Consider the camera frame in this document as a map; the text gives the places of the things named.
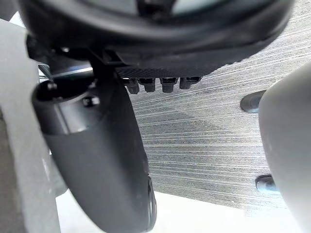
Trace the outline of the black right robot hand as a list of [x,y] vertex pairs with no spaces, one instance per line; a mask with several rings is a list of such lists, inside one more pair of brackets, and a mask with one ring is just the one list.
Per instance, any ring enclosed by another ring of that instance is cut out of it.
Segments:
[[146,233],[156,200],[129,98],[171,93],[271,44],[292,0],[19,0],[31,59],[49,66],[32,105],[71,193],[107,233]]

